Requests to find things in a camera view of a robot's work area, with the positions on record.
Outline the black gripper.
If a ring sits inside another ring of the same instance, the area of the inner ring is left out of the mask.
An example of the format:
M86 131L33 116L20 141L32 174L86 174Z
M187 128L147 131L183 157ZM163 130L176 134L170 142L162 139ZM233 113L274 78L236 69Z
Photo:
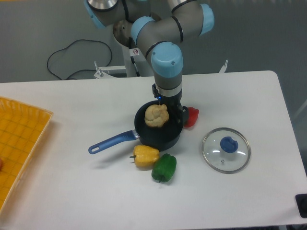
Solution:
M163 89L157 84L152 85L154 98L159 101L160 106L167 106L169 112L174 115L174 120L178 127L183 127L183 120L189 117L189 111L186 106L181 105L182 83L173 89Z

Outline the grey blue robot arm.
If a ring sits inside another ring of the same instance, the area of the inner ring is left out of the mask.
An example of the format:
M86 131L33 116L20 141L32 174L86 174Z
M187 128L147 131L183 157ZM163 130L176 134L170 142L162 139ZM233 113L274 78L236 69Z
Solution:
M172 15L156 21L147 0L86 0L85 8L99 28L125 21L131 24L130 38L152 68L153 94L165 104L177 123L185 125L189 110L180 103L183 56L179 43L212 30L214 14L196 0L169 0Z

